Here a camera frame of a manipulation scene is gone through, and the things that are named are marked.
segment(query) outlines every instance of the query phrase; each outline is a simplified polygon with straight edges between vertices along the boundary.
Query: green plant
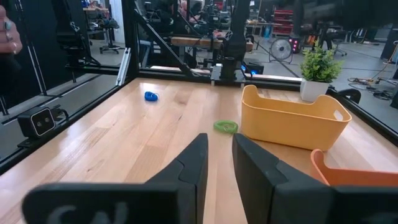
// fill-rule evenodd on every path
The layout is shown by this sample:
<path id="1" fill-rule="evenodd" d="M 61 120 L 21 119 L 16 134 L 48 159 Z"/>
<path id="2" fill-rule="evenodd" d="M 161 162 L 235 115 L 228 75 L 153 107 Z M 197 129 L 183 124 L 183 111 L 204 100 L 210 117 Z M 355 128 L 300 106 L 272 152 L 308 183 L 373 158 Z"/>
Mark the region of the green plant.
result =
<path id="1" fill-rule="evenodd" d="M 334 49 L 323 50 L 318 41 L 315 51 L 304 50 L 304 62 L 300 65 L 304 79 L 331 83 L 341 72 L 343 62 L 333 60 Z"/>

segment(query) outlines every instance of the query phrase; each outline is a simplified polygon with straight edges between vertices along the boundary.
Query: green rubber ring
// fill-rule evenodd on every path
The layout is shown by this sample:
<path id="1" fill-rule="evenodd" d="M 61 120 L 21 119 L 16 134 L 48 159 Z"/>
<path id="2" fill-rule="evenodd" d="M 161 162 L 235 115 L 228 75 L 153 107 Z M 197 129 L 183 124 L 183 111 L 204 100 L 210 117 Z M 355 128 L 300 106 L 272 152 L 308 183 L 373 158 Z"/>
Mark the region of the green rubber ring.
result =
<path id="1" fill-rule="evenodd" d="M 238 124 L 233 121 L 220 120 L 214 123 L 214 129 L 222 133 L 234 134 L 238 132 Z"/>

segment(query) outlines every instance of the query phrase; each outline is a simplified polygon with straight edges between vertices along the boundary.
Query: person's hand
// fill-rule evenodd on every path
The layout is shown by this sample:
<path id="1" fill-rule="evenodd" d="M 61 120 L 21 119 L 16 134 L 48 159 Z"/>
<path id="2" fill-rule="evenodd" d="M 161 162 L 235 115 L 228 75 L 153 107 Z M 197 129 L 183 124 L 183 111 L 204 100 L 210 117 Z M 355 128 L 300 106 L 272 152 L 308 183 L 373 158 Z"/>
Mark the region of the person's hand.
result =
<path id="1" fill-rule="evenodd" d="M 21 49 L 17 27 L 7 18 L 5 8 L 0 6 L 0 54 L 18 54 Z"/>

